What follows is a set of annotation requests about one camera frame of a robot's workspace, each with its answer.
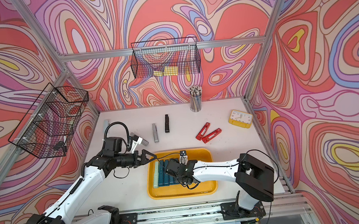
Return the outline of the grey pruning pliers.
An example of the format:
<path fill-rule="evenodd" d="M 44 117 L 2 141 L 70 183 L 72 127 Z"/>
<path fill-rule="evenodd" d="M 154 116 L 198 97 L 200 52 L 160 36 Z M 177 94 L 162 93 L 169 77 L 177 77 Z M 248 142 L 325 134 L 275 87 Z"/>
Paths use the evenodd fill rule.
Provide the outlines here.
<path fill-rule="evenodd" d="M 152 124 L 152 133 L 155 143 L 159 143 L 158 131 L 157 131 L 157 124 Z"/>

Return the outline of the dark teal pruning pliers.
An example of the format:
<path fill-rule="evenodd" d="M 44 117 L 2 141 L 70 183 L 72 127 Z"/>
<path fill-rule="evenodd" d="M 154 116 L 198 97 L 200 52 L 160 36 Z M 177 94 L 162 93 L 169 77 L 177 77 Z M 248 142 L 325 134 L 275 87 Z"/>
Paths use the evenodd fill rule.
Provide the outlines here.
<path fill-rule="evenodd" d="M 165 186 L 165 171 L 164 171 L 164 161 L 159 161 L 159 170 L 158 170 L 158 187 L 164 187 Z"/>

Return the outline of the black pruning pliers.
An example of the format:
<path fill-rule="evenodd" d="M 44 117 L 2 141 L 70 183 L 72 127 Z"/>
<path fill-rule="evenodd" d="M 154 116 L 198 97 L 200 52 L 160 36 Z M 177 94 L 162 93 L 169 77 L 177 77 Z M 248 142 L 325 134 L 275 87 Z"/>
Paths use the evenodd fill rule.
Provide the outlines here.
<path fill-rule="evenodd" d="M 170 132 L 170 125 L 169 125 L 169 115 L 166 114 L 165 115 L 165 126 L 164 126 L 164 129 L 165 129 L 165 133 L 169 133 Z"/>

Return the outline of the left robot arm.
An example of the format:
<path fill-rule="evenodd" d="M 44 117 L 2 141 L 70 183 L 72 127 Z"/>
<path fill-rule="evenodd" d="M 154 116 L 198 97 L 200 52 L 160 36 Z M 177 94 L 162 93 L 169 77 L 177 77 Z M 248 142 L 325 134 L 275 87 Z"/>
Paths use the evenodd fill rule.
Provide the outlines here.
<path fill-rule="evenodd" d="M 157 158 L 146 150 L 123 154 L 122 143 L 118 137 L 106 138 L 102 150 L 84 165 L 81 176 L 64 195 L 41 215 L 32 215 L 26 224 L 122 224 L 119 210 L 107 205 L 77 223 L 72 222 L 86 199 L 112 170 L 136 168 Z"/>

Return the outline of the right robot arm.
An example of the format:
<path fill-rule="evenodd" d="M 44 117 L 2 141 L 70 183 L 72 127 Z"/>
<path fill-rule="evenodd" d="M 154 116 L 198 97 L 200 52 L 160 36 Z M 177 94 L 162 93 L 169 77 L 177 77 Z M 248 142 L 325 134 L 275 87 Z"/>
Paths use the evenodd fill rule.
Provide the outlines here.
<path fill-rule="evenodd" d="M 189 160 L 180 163 L 172 159 L 164 172 L 186 188 L 207 181 L 234 182 L 240 186 L 237 205 L 246 211 L 253 210 L 260 201 L 274 200 L 274 169 L 247 153 L 226 162 Z"/>

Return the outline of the grey pruning pliers angled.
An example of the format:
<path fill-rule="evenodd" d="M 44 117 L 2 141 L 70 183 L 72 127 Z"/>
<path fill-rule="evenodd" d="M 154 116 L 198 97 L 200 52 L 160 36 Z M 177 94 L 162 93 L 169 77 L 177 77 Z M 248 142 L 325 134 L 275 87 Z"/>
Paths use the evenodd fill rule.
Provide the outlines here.
<path fill-rule="evenodd" d="M 135 143 L 137 143 L 137 144 L 142 144 L 142 145 L 144 145 L 144 146 L 148 146 L 148 145 L 149 145 L 149 142 L 148 142 L 146 139 L 140 137 L 140 136 L 137 135 L 136 133 L 133 133 L 133 132 L 132 132 L 130 135 L 131 135 L 131 137 L 132 137 L 132 140 L 133 140 Z"/>

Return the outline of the yellow plastic storage tray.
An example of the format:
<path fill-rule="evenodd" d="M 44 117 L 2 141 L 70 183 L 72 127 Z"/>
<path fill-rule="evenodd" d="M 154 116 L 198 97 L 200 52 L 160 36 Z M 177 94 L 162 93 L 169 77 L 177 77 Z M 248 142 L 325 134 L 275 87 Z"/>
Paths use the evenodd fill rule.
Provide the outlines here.
<path fill-rule="evenodd" d="M 197 197 L 207 194 L 213 194 L 218 188 L 216 181 L 207 181 L 203 183 L 191 184 L 188 187 L 183 187 L 181 184 L 175 184 L 171 186 L 164 186 L 159 188 L 153 188 L 153 175 L 154 175 L 154 164 L 159 161 L 165 161 L 170 159 L 179 159 L 180 151 L 162 151 L 156 153 L 157 159 L 151 162 L 148 166 L 147 175 L 147 194 L 154 200 L 163 199 L 178 199 L 178 198 L 189 198 Z"/>

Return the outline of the light blue-grey pliers far left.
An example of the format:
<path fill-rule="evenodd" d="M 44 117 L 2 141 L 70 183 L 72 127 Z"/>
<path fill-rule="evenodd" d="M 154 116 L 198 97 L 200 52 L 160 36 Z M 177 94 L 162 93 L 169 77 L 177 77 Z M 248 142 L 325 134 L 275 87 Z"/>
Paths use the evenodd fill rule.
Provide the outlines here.
<path fill-rule="evenodd" d="M 109 120 L 104 120 L 103 121 L 103 131 L 105 131 L 108 126 L 109 126 Z"/>

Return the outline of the pencil holder cup with pencils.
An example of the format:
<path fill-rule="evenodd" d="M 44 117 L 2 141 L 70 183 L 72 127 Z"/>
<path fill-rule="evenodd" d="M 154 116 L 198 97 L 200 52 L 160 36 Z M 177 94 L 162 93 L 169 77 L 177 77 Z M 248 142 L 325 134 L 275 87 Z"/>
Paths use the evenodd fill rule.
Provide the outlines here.
<path fill-rule="evenodd" d="M 199 112 L 202 108 L 202 87 L 193 86 L 189 89 L 191 111 Z"/>

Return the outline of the yellow alarm clock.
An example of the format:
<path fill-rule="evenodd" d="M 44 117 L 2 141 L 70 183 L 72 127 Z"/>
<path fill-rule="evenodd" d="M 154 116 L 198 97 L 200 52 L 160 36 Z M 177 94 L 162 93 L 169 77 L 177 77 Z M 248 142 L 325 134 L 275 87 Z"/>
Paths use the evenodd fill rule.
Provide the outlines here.
<path fill-rule="evenodd" d="M 232 110 L 228 121 L 231 125 L 249 129 L 253 123 L 253 115 L 238 110 Z"/>

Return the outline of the yellow sticky notes in basket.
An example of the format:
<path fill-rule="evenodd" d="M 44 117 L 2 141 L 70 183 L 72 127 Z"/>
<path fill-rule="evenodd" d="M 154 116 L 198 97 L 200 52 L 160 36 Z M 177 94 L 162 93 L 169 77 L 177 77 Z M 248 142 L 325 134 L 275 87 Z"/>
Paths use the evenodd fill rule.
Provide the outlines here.
<path fill-rule="evenodd" d="M 153 75 L 157 77 L 177 76 L 179 75 L 179 68 L 177 66 L 165 66 L 157 71 L 154 71 Z"/>

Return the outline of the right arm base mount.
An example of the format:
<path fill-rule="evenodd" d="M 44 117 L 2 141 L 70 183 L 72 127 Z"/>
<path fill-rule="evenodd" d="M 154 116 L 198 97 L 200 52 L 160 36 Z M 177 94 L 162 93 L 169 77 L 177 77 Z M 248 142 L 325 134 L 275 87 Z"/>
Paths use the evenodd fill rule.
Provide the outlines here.
<path fill-rule="evenodd" d="M 246 218 L 263 218 L 267 215 L 262 202 L 259 200 L 254 205 L 251 210 L 240 207 L 239 197 L 241 191 L 239 190 L 236 196 L 236 200 L 227 203 L 221 203 L 220 213 L 223 216 L 223 219 L 226 220 L 236 220 L 236 219 L 246 219 Z"/>

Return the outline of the aluminium front rail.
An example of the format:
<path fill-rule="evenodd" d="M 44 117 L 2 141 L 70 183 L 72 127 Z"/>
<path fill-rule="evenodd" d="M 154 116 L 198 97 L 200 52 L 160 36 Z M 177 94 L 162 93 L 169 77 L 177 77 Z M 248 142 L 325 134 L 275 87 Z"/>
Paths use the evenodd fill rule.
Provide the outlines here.
<path fill-rule="evenodd" d="M 181 207 L 134 211 L 137 224 L 319 224 L 316 215 L 300 195 L 281 195 L 272 203 L 263 202 L 267 215 L 261 219 L 224 220 L 220 213 L 223 201 Z"/>

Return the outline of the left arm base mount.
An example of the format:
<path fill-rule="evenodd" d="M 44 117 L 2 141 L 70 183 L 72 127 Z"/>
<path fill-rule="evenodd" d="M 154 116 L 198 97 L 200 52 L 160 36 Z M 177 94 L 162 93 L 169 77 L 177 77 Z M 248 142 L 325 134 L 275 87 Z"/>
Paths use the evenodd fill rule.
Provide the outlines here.
<path fill-rule="evenodd" d="M 98 208 L 111 214 L 109 224 L 137 224 L 137 213 L 121 213 L 118 208 L 103 205 Z"/>

